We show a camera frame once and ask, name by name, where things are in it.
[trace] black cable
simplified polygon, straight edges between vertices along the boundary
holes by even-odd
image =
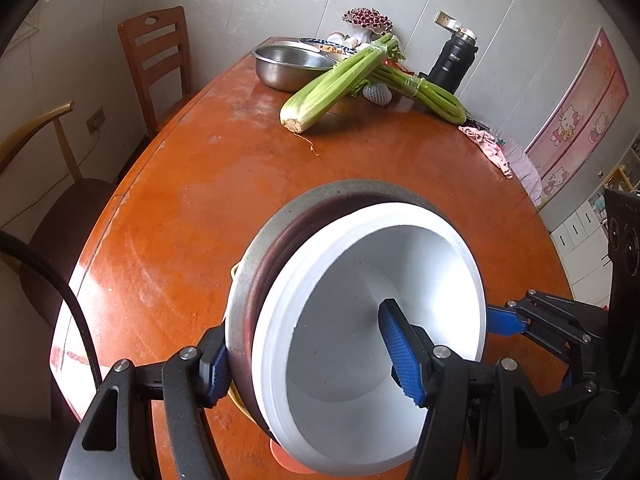
[[[91,338],[89,325],[84,318],[78,298],[76,298],[68,283],[56,269],[20,238],[16,238],[2,230],[0,230],[0,253],[8,254],[22,264],[31,267],[53,285],[62,296],[62,299],[65,300],[66,306],[69,307],[69,311],[78,326],[78,332],[80,332],[82,344],[84,344],[84,350],[89,359],[89,368],[91,368],[91,374],[94,376],[95,389],[97,390],[102,383],[102,375],[100,374],[100,364],[98,363],[98,355],[95,352],[94,340]]]

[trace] wooden chair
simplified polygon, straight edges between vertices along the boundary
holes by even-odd
[[[0,175],[20,150],[44,126],[53,123],[74,183],[47,212],[31,237],[29,245],[40,253],[68,281],[82,248],[116,185],[96,178],[82,178],[80,168],[65,137],[60,117],[74,109],[69,102],[30,121],[0,144]],[[25,295],[50,327],[54,328],[62,298],[39,274],[16,260],[4,259],[20,277]]]
[[[173,25],[175,30],[138,44],[137,38]],[[146,130],[153,139],[181,108],[195,95],[191,92],[191,61],[189,57],[189,37],[184,9],[152,10],[118,25],[118,34],[124,49],[133,83],[136,86]],[[143,63],[163,52],[177,47],[177,52],[162,58],[147,69]],[[159,119],[156,118],[151,101],[150,87],[169,72],[180,69],[182,98],[173,104]]]

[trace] mushroom-shaped decoration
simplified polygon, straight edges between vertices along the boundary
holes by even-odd
[[[351,9],[344,13],[344,22],[351,25],[354,30],[353,36],[358,39],[358,43],[369,43],[371,34],[384,34],[391,32],[394,24],[391,20],[380,14],[376,9]]]

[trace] wall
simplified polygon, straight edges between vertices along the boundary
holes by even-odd
[[[325,38],[345,30],[340,17],[352,7],[387,14],[406,47],[408,65],[428,72],[449,37],[433,23],[443,10],[479,37],[476,62],[462,81],[459,98],[473,115],[522,146],[552,113],[604,27],[630,96],[596,153],[543,210],[549,228],[597,187],[594,175],[614,164],[640,125],[632,111],[640,96],[638,62],[596,0],[144,0],[143,5],[145,10],[185,7],[198,86],[268,36]]]
[[[116,32],[117,23],[141,10],[142,0],[43,2],[39,30],[0,57],[0,140],[25,121],[73,100],[76,110],[62,123],[76,159],[86,157],[82,174],[113,181],[144,134]],[[106,122],[99,134],[90,136],[85,122],[100,107]],[[71,185],[66,173],[48,126],[0,176],[0,226],[29,240],[49,207]],[[0,365],[12,378],[0,392],[0,413],[46,418],[50,329],[4,264],[0,264],[0,290]],[[18,348],[25,361],[37,363],[37,373],[16,358]]]

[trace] orange wooden tabletop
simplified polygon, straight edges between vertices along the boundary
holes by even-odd
[[[222,320],[240,260],[263,224],[301,193],[335,180],[404,186],[455,225],[476,258],[486,299],[570,289],[551,239],[516,178],[507,179],[455,126],[395,100],[345,98],[305,136],[280,125],[289,97],[262,85],[251,57],[213,80],[153,140],[120,184],[72,277],[104,371],[119,358],[163,361]],[[484,361],[511,356],[543,393],[564,367],[522,336],[489,335]],[[50,366],[82,416],[95,390],[78,330],[60,313]],[[163,477],[176,478],[161,403],[154,424]],[[226,397],[207,410],[233,480],[300,478]],[[375,478],[401,479],[407,465]],[[316,475],[312,478],[325,478]]]

